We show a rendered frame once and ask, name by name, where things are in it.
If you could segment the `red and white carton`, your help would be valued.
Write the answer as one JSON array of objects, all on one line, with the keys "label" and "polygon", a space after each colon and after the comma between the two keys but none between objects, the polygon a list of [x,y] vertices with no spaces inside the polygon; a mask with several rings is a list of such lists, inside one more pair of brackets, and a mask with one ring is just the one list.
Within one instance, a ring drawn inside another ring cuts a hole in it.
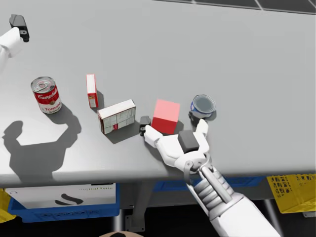
[{"label": "red and white carton", "polygon": [[132,99],[98,110],[97,116],[103,134],[111,133],[135,122],[136,105]]}]

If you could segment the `red and white can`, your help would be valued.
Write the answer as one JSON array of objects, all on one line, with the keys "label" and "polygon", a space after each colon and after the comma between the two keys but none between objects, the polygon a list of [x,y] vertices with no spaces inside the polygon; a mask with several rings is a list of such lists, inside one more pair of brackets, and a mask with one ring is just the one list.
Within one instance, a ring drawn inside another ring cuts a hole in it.
[{"label": "red and white can", "polygon": [[62,102],[53,78],[38,77],[31,82],[31,89],[43,113],[53,114],[61,109]]}]

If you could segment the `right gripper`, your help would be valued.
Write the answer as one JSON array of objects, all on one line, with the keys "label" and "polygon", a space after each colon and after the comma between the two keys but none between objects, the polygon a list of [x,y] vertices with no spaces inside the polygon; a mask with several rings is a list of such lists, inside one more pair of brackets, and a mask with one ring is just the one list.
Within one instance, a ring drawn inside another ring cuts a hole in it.
[{"label": "right gripper", "polygon": [[209,126],[203,115],[197,111],[189,111],[189,119],[196,132],[183,130],[177,135],[163,136],[151,126],[149,116],[142,116],[139,135],[153,148],[158,147],[166,165],[183,170],[188,162],[192,162],[193,170],[197,170],[207,161],[209,154],[209,144],[206,140]]}]

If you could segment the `blue box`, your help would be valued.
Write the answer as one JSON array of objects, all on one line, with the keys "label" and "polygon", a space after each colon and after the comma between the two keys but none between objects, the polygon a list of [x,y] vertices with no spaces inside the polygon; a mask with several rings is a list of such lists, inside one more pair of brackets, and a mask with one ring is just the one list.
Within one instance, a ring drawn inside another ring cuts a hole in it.
[{"label": "blue box", "polygon": [[8,213],[22,218],[24,223],[77,220],[90,218],[115,217],[120,210],[120,185],[116,184],[116,202],[114,204],[78,205],[52,208],[26,209],[15,199],[8,205]]}]

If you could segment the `red cube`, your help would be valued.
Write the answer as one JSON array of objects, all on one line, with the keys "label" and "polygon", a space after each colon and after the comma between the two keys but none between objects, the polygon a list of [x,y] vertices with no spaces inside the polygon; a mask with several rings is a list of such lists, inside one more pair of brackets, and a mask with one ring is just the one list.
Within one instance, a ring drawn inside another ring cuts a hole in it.
[{"label": "red cube", "polygon": [[180,104],[157,99],[151,127],[155,130],[172,135],[176,128]]}]

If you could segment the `yellow box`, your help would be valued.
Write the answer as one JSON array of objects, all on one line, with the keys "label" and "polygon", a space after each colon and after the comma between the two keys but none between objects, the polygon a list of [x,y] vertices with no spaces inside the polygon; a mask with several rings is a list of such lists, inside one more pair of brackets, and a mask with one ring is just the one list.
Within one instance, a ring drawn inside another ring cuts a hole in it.
[{"label": "yellow box", "polygon": [[280,213],[316,211],[316,174],[268,176]]}]

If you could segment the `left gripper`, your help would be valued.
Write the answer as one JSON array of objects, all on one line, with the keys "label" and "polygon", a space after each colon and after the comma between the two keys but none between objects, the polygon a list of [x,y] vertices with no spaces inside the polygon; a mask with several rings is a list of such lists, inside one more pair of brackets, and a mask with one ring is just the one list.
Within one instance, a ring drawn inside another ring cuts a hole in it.
[{"label": "left gripper", "polygon": [[0,36],[0,74],[3,73],[9,58],[16,56],[29,42],[30,35],[24,16],[11,14],[11,29]]}]

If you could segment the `small red carton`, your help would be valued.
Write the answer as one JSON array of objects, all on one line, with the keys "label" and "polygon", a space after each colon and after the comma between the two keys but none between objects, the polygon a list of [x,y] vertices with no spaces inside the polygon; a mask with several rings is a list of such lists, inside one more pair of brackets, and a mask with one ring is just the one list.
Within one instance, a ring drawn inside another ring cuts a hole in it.
[{"label": "small red carton", "polygon": [[87,96],[90,108],[98,107],[98,96],[96,89],[95,74],[86,75]]}]

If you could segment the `blue flat can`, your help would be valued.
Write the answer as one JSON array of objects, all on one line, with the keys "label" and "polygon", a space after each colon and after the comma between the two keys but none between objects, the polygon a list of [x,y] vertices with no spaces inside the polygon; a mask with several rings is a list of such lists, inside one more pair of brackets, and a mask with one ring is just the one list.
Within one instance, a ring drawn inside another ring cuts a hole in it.
[{"label": "blue flat can", "polygon": [[202,114],[205,118],[209,118],[216,111],[216,103],[208,95],[196,95],[191,102],[190,109]]}]

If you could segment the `white box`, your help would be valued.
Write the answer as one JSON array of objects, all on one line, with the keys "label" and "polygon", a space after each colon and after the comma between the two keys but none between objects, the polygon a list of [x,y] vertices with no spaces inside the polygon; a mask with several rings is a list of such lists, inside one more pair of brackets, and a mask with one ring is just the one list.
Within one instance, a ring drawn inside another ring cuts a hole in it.
[{"label": "white box", "polygon": [[115,183],[7,188],[5,192],[26,209],[114,204],[117,200]]}]

